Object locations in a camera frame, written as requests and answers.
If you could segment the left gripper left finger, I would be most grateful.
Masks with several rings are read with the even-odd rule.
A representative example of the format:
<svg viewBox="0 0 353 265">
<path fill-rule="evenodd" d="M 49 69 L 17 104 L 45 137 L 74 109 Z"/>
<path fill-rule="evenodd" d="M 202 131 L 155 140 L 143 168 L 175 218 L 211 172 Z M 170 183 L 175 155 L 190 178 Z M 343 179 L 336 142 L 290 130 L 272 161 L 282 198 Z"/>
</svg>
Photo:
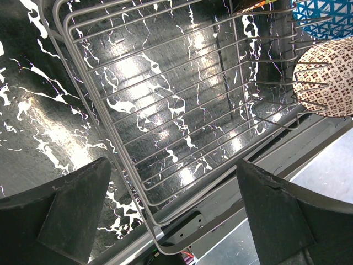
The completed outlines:
<svg viewBox="0 0 353 265">
<path fill-rule="evenodd" d="M 101 157 L 1 199 L 1 264 L 87 264 L 111 163 Z"/>
</svg>

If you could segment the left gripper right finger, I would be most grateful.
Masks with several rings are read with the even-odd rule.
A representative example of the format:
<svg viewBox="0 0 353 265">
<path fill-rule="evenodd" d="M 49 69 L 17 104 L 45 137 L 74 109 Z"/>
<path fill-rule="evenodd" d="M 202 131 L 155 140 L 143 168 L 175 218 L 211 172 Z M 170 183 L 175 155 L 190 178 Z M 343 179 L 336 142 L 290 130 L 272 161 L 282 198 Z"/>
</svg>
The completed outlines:
<svg viewBox="0 0 353 265">
<path fill-rule="evenodd" d="M 352 204 L 246 160 L 236 169 L 260 264 L 352 264 Z"/>
</svg>

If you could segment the black wire dish rack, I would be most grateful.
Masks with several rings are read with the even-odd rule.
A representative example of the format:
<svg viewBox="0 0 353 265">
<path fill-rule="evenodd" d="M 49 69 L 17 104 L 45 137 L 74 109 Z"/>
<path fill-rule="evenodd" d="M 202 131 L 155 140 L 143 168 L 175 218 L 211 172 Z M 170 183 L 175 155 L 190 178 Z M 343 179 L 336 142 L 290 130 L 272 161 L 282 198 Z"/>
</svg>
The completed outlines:
<svg viewBox="0 0 353 265">
<path fill-rule="evenodd" d="M 293 70 L 315 45 L 299 1 L 39 1 L 40 18 L 114 149 L 161 253 L 243 211 L 236 162 L 263 160 L 311 127 Z"/>
</svg>

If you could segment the blue patterned ceramic bowl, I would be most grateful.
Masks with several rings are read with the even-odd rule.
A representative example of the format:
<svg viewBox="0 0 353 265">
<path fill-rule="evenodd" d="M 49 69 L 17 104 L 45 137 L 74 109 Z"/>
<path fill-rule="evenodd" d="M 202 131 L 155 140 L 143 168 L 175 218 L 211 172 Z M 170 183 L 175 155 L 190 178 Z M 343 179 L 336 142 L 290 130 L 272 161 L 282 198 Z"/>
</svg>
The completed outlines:
<svg viewBox="0 0 353 265">
<path fill-rule="evenodd" d="M 351 0 L 292 1 L 295 22 L 317 39 L 352 37 Z"/>
</svg>

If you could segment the brown patterned ceramic bowl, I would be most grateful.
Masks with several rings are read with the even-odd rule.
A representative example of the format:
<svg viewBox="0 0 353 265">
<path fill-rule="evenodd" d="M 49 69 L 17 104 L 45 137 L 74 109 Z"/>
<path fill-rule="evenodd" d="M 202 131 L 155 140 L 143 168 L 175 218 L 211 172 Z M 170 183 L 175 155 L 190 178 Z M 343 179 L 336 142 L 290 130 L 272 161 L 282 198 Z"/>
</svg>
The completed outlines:
<svg viewBox="0 0 353 265">
<path fill-rule="evenodd" d="M 309 111 L 321 116 L 352 116 L 352 37 L 309 48 L 295 66 L 293 91 Z"/>
</svg>

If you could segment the red floral plate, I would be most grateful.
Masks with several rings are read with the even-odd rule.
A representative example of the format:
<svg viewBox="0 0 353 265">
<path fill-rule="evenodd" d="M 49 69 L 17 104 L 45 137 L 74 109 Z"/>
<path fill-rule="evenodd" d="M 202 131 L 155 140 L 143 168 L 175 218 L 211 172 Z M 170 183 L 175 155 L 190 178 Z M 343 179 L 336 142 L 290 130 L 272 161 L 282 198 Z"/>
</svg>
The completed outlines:
<svg viewBox="0 0 353 265">
<path fill-rule="evenodd" d="M 231 1 L 232 14 L 244 13 L 258 7 L 265 6 L 266 4 L 275 2 L 276 0 L 238 0 Z"/>
</svg>

